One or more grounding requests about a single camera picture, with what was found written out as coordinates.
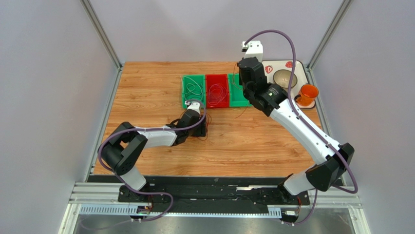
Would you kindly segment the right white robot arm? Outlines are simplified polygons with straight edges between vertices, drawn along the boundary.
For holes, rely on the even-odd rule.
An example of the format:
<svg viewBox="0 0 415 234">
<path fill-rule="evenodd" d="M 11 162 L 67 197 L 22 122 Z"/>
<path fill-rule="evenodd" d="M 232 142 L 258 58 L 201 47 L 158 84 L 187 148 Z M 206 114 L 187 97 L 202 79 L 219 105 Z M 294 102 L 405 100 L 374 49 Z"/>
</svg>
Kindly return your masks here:
<svg viewBox="0 0 415 234">
<path fill-rule="evenodd" d="M 307 190 L 326 192 L 348 169 L 355 152 L 349 143 L 340 144 L 316 126 L 279 85 L 267 81 L 264 66 L 256 57 L 237 63 L 244 97 L 256 109 L 282 125 L 311 155 L 314 165 L 289 175 L 279 186 L 286 196 Z"/>
</svg>

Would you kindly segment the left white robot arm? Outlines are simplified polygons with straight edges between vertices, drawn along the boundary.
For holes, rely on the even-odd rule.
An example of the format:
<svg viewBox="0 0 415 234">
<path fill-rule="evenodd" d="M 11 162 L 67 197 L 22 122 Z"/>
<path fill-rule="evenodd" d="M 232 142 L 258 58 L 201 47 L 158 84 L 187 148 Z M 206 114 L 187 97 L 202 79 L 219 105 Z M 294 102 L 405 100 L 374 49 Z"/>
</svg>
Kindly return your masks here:
<svg viewBox="0 0 415 234">
<path fill-rule="evenodd" d="M 135 164 L 145 149 L 177 146 L 188 137 L 204 136 L 205 133 L 206 115 L 193 109 L 159 128 L 138 128 L 123 122 L 99 147 L 98 160 L 130 190 L 140 191 L 147 181 Z"/>
</svg>

